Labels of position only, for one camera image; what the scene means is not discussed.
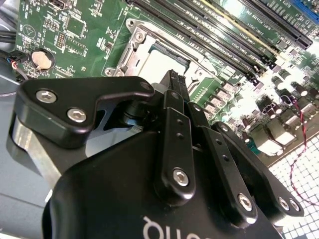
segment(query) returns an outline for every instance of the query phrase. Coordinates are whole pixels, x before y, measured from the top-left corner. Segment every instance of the electronic component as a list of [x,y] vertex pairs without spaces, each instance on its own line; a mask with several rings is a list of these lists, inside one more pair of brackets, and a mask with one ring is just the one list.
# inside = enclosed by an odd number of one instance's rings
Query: electronic component
[[319,24],[319,16],[309,9],[302,1],[289,0],[289,2],[291,2],[292,5],[295,6],[302,14],[306,15],[313,23],[317,25]]
[[257,149],[268,156],[275,156],[283,150],[277,142],[270,138],[262,125],[257,126],[251,131],[251,137],[253,138]]
[[229,92],[229,93],[234,93],[236,91],[238,91],[238,88],[236,86],[233,86],[232,84],[228,83],[228,82],[225,82],[223,85],[222,85],[222,88]]
[[239,103],[241,105],[245,103],[244,97],[242,97],[241,95],[236,96],[236,101],[237,101],[237,103]]
[[317,107],[309,102],[305,97],[298,99],[298,105],[304,116],[310,120],[318,113]]
[[250,129],[251,128],[250,122],[249,122],[249,120],[247,118],[242,119],[242,122],[243,122],[243,125],[244,125],[245,129]]
[[82,34],[85,31],[86,24],[77,18],[69,17],[66,21],[65,28],[69,33],[74,34],[78,38],[81,38]]
[[54,55],[43,48],[32,51],[30,59],[34,67],[40,71],[47,71],[55,65]]
[[216,111],[216,107],[215,107],[213,104],[211,104],[210,102],[207,102],[207,103],[206,103],[206,106],[205,106],[204,108],[205,108],[205,110],[207,110],[207,112],[209,112],[210,114],[214,114],[215,111]]
[[289,125],[293,129],[298,129],[302,125],[300,118],[291,109],[284,111],[280,115],[280,118],[284,124]]
[[308,91],[297,82],[293,82],[292,85],[301,96],[306,96],[308,94]]
[[278,119],[273,119],[267,123],[267,127],[274,140],[282,145],[288,145],[296,138],[291,132],[282,126]]
[[267,96],[258,102],[257,106],[263,115],[268,115],[271,119],[282,112],[282,109]]
[[296,100],[296,97],[294,97],[287,89],[284,89],[280,91],[280,103],[285,105],[292,105],[294,101]]
[[230,104],[228,105],[228,109],[229,109],[230,112],[236,112],[238,108],[236,107],[235,104],[230,103]]
[[277,87],[278,90],[283,90],[285,88],[285,83],[277,76],[272,78],[274,85]]
[[72,4],[70,0],[49,0],[49,3],[59,10],[65,10]]
[[223,100],[228,100],[230,99],[231,95],[229,93],[227,93],[226,91],[224,91],[221,88],[218,88],[216,91],[216,96],[218,96],[219,98],[223,99]]
[[276,118],[276,112],[271,108],[267,111],[267,115],[269,116],[269,118],[274,119]]
[[278,114],[278,115],[280,115],[280,114],[282,113],[282,111],[283,111],[283,110],[282,110],[278,105],[276,105],[276,104],[273,105],[273,110],[274,110],[275,113]]
[[229,120],[229,115],[225,111],[222,111],[221,113],[219,113],[219,117],[222,122],[227,122]]
[[240,0],[245,6],[257,14],[263,21],[270,25],[273,29],[276,29],[282,35],[284,35],[291,42],[297,44],[301,49],[307,50],[311,45],[312,41],[294,28],[292,25],[281,18],[276,12],[268,8],[260,0]]
[[293,79],[293,76],[286,70],[281,70],[279,75],[286,81],[291,81]]
[[311,88],[309,90],[309,94],[311,97],[313,97],[314,99],[319,99],[319,92],[316,90],[316,88]]
[[213,95],[211,98],[210,98],[210,102],[215,105],[216,107],[220,108],[222,106],[225,105],[225,102],[222,101],[220,98],[218,98],[217,96]]
[[241,136],[242,136],[242,138],[243,138],[243,140],[244,140],[245,143],[249,143],[250,138],[249,138],[249,136],[248,136],[248,133],[242,132]]
[[64,47],[65,38],[66,38],[65,34],[62,32],[59,32],[56,43],[55,43],[56,47],[62,49]]

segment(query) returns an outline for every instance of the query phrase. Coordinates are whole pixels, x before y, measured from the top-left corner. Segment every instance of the capacitor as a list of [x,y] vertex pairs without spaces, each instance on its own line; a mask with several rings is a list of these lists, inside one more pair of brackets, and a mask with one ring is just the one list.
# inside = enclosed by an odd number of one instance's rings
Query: capacitor
[[319,99],[319,91],[317,91],[315,88],[311,88],[309,90],[309,94],[311,97],[313,97],[315,99]]
[[236,97],[236,101],[237,101],[239,104],[243,104],[243,103],[245,102],[244,97],[242,97],[241,95],[239,95],[239,96]]
[[280,92],[280,103],[291,105],[296,98],[286,89]]
[[285,88],[285,83],[279,77],[273,77],[272,81],[274,82],[278,90],[283,90]]
[[292,79],[292,75],[286,71],[286,70],[281,70],[279,72],[279,75],[285,80],[285,81],[290,81]]
[[300,84],[298,84],[297,82],[293,83],[293,86],[295,88],[295,90],[301,95],[301,96],[306,96],[308,94],[308,91],[301,86]]
[[249,122],[249,120],[247,118],[244,118],[242,120],[242,122],[243,122],[243,125],[244,125],[245,129],[250,129],[251,128],[250,122]]
[[38,48],[31,53],[31,62],[39,71],[47,71],[54,67],[54,55],[46,49]]
[[271,118],[271,119],[274,119],[276,117],[276,112],[273,110],[273,109],[270,109],[268,112],[267,112],[268,116]]
[[226,112],[221,112],[219,116],[223,122],[227,122],[229,120],[229,115]]
[[230,104],[228,105],[228,109],[229,109],[229,111],[231,111],[231,112],[235,112],[236,109],[237,109],[237,107],[235,106],[235,104],[230,103]]
[[243,133],[241,134],[241,136],[243,137],[243,140],[245,141],[245,143],[249,143],[250,138],[249,138],[249,136],[248,136],[248,133],[243,132]]
[[275,113],[278,115],[280,115],[283,112],[283,110],[278,105],[274,105],[273,109],[274,109]]

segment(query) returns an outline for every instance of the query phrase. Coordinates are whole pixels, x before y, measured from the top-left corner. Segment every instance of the black cable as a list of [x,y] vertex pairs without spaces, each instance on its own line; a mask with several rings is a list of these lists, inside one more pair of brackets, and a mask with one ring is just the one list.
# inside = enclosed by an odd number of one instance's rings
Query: black cable
[[24,73],[24,71],[21,68],[16,68],[16,70],[23,78],[24,80],[29,80],[29,77]]
[[4,21],[6,24],[8,24],[10,27],[16,29],[16,23],[3,11],[0,11],[0,19]]
[[16,32],[14,31],[1,31],[0,30],[0,36],[6,36],[6,37],[15,37]]
[[0,42],[15,44],[15,38],[0,36]]

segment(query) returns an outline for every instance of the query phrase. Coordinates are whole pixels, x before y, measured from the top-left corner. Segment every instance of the black metal arm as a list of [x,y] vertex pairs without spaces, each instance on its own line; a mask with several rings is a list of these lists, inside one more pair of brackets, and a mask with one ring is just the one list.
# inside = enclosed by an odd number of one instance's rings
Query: black metal arm
[[[272,224],[302,217],[299,202],[227,125],[208,124],[183,77],[155,88],[139,77],[19,88],[7,148],[54,188],[44,238],[281,238]],[[134,125],[85,155],[90,136]]]

